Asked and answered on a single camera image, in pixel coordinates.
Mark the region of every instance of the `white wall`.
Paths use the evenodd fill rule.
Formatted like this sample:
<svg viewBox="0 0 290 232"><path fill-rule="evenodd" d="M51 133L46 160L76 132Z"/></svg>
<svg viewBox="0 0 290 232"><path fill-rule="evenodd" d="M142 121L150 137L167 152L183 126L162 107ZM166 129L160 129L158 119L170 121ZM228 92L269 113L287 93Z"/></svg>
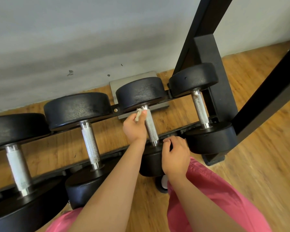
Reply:
<svg viewBox="0 0 290 232"><path fill-rule="evenodd" d="M0 0L0 111L174 68L199 1ZM290 39L290 0L233 0L215 37L221 55Z"/></svg>

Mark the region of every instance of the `person's left hand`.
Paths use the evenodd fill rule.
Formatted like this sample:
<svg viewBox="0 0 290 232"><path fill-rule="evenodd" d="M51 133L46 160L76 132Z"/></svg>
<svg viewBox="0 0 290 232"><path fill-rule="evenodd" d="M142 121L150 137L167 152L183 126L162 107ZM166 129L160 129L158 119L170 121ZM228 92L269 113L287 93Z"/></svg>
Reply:
<svg viewBox="0 0 290 232"><path fill-rule="evenodd" d="M135 140L144 140L146 141L147 138L147 130L145 127L145 120L147 116L147 111L143 110L141 115L139 116L139 121L136 123L134 121L136 117L136 113L131 114L125 121L124 121L124 133L127 135L130 143Z"/></svg>

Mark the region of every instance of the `forearm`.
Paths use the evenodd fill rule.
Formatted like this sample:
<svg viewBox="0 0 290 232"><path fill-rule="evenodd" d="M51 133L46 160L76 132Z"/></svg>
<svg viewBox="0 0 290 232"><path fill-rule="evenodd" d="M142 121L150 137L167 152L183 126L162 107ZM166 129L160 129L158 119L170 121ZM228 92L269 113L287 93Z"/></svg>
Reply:
<svg viewBox="0 0 290 232"><path fill-rule="evenodd" d="M146 140L134 141L69 232L125 231Z"/></svg>
<svg viewBox="0 0 290 232"><path fill-rule="evenodd" d="M194 232L245 232L239 224L185 176L180 178L170 176L169 181Z"/></svg>

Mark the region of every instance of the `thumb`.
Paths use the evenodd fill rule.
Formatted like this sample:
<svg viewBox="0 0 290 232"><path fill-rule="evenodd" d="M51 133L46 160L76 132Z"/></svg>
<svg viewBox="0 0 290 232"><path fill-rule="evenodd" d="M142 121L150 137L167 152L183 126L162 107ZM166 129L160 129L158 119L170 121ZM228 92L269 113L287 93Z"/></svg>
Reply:
<svg viewBox="0 0 290 232"><path fill-rule="evenodd" d="M143 110L140 117L139 117L138 124L144 124L146 117L147 117L147 110Z"/></svg>
<svg viewBox="0 0 290 232"><path fill-rule="evenodd" d="M165 156L170 153L170 146L171 146L170 140L163 141L162 156Z"/></svg>

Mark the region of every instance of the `wooden floor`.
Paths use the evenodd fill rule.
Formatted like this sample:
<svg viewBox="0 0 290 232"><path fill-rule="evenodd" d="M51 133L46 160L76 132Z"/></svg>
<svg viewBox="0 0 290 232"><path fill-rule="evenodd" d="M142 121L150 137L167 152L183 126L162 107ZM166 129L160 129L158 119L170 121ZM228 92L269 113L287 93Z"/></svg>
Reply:
<svg viewBox="0 0 290 232"><path fill-rule="evenodd" d="M290 48L290 42L226 56L223 64L238 109ZM172 70L159 73L166 85ZM108 94L109 86L91 91ZM6 111L2 114L40 112L46 102ZM190 96L170 102L166 110L153 113L158 133L197 121ZM93 124L101 153L128 144L122 122L116 117ZM32 176L88 159L80 129L23 145ZM200 162L200 156L194 155ZM210 167L265 215L273 231L290 232L290 102L234 148L222 163ZM13 182L4 152L0 152L0 188ZM169 231L166 210L168 195L159 193L151 178L139 175L127 231Z"/></svg>

